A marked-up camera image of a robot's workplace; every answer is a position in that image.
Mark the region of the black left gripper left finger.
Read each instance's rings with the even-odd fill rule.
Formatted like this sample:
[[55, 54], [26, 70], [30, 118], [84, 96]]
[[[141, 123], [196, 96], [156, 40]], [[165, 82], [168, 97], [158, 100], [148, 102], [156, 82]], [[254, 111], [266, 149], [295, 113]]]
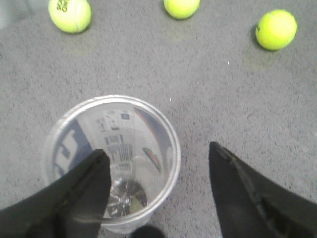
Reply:
[[48, 187], [1, 210], [0, 236], [96, 238], [110, 188], [110, 160], [97, 149]]

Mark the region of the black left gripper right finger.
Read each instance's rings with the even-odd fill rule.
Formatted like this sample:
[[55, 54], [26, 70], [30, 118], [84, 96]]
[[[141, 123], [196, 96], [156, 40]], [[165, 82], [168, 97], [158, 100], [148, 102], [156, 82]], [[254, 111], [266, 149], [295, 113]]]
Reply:
[[317, 205], [274, 183], [217, 142], [210, 182], [224, 238], [315, 238]]

